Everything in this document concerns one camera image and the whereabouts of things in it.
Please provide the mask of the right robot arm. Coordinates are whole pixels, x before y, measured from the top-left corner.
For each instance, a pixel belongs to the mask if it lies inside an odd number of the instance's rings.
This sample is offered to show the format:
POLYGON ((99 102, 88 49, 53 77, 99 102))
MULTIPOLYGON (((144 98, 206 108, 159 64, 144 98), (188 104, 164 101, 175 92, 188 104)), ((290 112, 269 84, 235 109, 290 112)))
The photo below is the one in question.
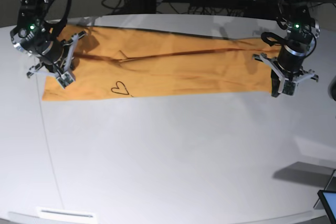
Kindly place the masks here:
POLYGON ((78 41, 87 33, 81 31, 73 34, 69 40, 58 40, 67 24, 72 0, 67 0, 62 19, 57 23, 49 23, 46 16, 53 2, 20 0, 17 25, 10 31, 10 38, 14 48, 39 60, 37 65, 30 67, 28 78, 34 74, 45 74, 66 88, 76 80, 72 72, 74 51, 78 41))

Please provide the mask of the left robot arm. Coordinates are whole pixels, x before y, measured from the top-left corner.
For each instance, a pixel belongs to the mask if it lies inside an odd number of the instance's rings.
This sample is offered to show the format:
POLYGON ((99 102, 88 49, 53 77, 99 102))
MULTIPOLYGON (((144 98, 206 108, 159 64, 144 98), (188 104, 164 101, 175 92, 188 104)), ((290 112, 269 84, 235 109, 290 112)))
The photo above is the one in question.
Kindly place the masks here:
POLYGON ((304 70, 302 64, 316 49, 320 27, 310 16, 307 0, 266 0, 266 3, 286 36, 263 32, 262 41, 271 47, 279 46, 279 54, 269 58, 266 53, 261 53, 253 58, 271 68, 272 97, 293 96, 299 83, 319 80, 313 70, 304 70))

